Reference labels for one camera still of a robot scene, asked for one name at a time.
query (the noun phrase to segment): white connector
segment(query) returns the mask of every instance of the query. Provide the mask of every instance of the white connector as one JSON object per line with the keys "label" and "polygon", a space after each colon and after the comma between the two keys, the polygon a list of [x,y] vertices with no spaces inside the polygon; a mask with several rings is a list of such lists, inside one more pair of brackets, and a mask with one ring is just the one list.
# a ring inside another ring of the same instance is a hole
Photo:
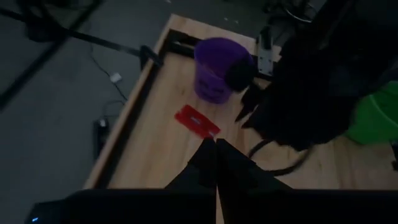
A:
{"label": "white connector", "polygon": [[122,76],[118,72],[115,72],[110,76],[109,79],[112,83],[117,83],[118,81],[122,80]]}

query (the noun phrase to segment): green bucket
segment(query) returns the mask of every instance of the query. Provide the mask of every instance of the green bucket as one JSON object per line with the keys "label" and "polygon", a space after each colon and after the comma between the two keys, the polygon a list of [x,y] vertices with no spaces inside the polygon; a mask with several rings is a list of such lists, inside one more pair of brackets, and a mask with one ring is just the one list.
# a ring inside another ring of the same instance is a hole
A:
{"label": "green bucket", "polygon": [[346,135],[361,144],[398,139],[398,83],[390,82],[382,90],[358,103],[353,124]]}

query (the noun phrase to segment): purple bucket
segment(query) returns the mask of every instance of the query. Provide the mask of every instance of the purple bucket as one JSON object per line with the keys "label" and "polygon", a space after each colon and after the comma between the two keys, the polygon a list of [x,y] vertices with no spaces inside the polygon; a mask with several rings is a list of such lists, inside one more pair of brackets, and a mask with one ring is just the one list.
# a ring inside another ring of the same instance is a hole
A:
{"label": "purple bucket", "polygon": [[240,44],[221,37],[203,40],[195,47],[195,92],[210,103],[222,104],[228,101],[232,90],[224,77],[230,66],[238,60],[253,59]]}

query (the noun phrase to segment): wooden table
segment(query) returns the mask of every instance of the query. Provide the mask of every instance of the wooden table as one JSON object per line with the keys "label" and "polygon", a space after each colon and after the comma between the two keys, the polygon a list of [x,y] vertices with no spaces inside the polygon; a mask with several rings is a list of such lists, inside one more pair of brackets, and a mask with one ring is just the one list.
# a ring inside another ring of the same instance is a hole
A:
{"label": "wooden table", "polygon": [[[176,15],[168,21],[155,46],[156,52],[159,52],[169,29],[199,39],[226,37],[255,53],[252,38]],[[152,66],[153,63],[149,62],[143,69],[86,181],[86,189],[95,186]],[[193,59],[167,54],[108,188],[162,188],[186,166],[202,139],[174,119],[174,114],[185,104],[211,119],[221,128],[217,137],[225,138],[245,154],[260,141],[254,131],[239,128],[243,121],[234,123],[241,109],[241,95],[233,94],[224,105],[207,103],[196,96],[193,91],[194,68]],[[272,143],[258,152],[254,160],[263,169],[278,169],[288,166],[298,156],[293,149]],[[391,167],[393,160],[392,150],[387,144],[362,147],[345,137],[338,137],[328,144],[317,146],[301,169],[279,179],[293,188],[398,189],[398,172]]]}

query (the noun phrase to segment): concrete floor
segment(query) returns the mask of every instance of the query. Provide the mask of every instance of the concrete floor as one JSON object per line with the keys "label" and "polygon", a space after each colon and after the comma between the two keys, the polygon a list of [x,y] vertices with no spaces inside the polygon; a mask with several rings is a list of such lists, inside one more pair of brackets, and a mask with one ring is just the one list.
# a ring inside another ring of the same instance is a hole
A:
{"label": "concrete floor", "polygon": [[[263,3],[112,0],[80,31],[131,47],[153,47],[170,14],[175,13],[255,37],[267,17],[261,11]],[[12,0],[3,1],[0,7],[17,11]],[[54,14],[67,25],[78,12]],[[27,40],[22,23],[12,19],[0,17],[0,29],[7,30],[0,32],[6,40],[0,43],[5,49],[0,56],[0,91],[4,91],[49,44]],[[140,74],[138,59],[98,46],[94,55],[109,73],[123,76],[119,86],[128,95]],[[63,198],[81,189],[94,164],[92,122],[110,100],[121,97],[91,61],[90,44],[69,39],[0,115],[2,223],[22,223],[33,203]]]}

